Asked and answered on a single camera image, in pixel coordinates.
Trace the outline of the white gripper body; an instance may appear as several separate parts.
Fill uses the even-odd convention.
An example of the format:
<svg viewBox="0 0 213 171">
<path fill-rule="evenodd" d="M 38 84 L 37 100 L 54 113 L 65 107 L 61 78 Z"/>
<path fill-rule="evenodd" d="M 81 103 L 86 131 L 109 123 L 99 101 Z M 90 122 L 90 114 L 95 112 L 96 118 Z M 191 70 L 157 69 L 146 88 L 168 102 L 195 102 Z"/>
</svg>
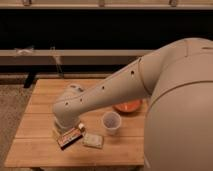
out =
<svg viewBox="0 0 213 171">
<path fill-rule="evenodd" d="M 54 118 L 54 125 L 58 132 L 66 132 L 75 127 L 80 122 L 78 117 L 71 117 L 64 120 Z"/>
</svg>

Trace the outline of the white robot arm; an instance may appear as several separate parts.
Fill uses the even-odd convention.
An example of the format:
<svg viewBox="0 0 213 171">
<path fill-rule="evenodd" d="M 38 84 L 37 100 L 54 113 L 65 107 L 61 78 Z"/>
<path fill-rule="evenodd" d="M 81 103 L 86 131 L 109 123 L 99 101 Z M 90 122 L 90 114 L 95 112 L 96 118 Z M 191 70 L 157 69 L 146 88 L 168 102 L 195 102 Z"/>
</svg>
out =
<svg viewBox="0 0 213 171">
<path fill-rule="evenodd" d="M 65 131 L 88 111 L 147 98 L 144 171 L 213 171 L 213 40 L 185 38 L 53 105 Z"/>
</svg>

